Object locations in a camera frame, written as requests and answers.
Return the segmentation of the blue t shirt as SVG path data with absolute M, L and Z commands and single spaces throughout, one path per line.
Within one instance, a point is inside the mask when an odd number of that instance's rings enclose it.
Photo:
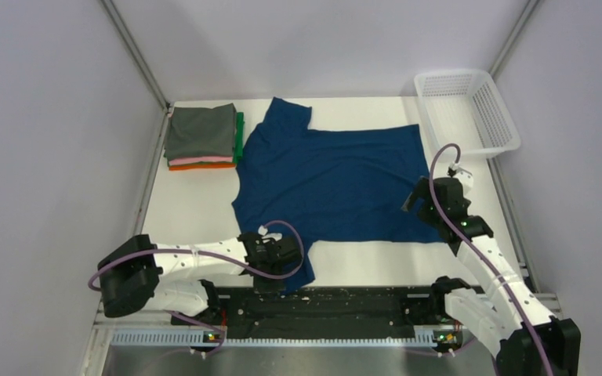
M 273 98 L 238 164 L 233 208 L 244 231 L 300 234 L 306 260 L 288 292 L 315 286 L 428 284 L 437 231 L 401 210 L 428 173 L 402 98 Z

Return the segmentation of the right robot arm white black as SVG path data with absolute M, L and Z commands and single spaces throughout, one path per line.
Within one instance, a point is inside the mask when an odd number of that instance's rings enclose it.
M 484 219 L 470 215 L 470 200 L 457 177 L 422 177 L 403 205 L 436 229 L 454 256 L 476 278 L 481 293 L 460 278 L 439 277 L 428 311 L 439 323 L 466 327 L 491 354 L 498 375 L 576 375 L 581 332 L 560 319 L 513 270 Z

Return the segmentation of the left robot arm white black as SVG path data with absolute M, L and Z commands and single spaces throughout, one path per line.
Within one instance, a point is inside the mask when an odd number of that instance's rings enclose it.
M 279 233 L 198 245 L 155 244 L 139 234 L 98 263 L 88 286 L 101 294 L 109 318 L 155 310 L 210 324 L 221 311 L 213 277 L 249 275 L 256 291 L 276 293 L 304 261 L 302 243 Z

